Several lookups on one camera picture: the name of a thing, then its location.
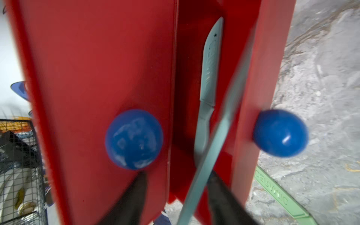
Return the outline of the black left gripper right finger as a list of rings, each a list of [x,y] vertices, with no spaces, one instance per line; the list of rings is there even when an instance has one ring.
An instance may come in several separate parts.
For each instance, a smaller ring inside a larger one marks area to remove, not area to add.
[[[207,181],[208,205],[213,225],[256,225],[215,171]]]

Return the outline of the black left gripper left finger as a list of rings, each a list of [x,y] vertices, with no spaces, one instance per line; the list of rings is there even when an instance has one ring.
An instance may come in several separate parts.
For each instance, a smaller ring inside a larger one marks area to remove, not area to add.
[[[111,210],[98,222],[99,225],[140,224],[147,192],[147,175],[140,172],[118,199]]]

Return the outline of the teal fruit knife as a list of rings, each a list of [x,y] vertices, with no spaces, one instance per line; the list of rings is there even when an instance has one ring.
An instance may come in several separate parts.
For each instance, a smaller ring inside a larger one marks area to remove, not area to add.
[[[210,120],[216,104],[216,89],[223,35],[223,17],[210,30],[203,48],[200,106],[194,144],[194,161],[197,166],[210,137]]]
[[[241,100],[247,82],[253,45],[255,39],[255,28],[249,34],[242,58],[236,69],[232,81],[226,93],[225,102],[222,105],[221,118],[213,131],[204,154],[196,170],[189,192],[178,219],[178,225],[189,224],[197,206],[200,202],[207,181],[212,173],[218,156],[227,139],[234,117],[240,107]]]

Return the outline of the green fruit knife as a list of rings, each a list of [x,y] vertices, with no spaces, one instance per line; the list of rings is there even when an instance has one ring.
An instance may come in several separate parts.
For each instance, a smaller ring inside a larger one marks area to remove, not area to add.
[[[254,179],[290,214],[300,225],[317,225],[317,222],[293,197],[261,167],[256,166]]]

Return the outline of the red three-drawer box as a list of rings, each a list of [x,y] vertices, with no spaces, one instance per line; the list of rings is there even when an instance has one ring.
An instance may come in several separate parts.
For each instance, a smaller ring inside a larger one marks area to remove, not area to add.
[[[214,129],[245,44],[254,48],[240,110],[215,171],[245,204],[259,148],[252,140],[269,109],[295,1],[5,1],[47,173],[63,225],[94,225],[136,177],[107,155],[106,130],[142,109],[164,142],[145,170],[140,219],[149,224],[195,175],[194,140],[205,40],[224,19]]]

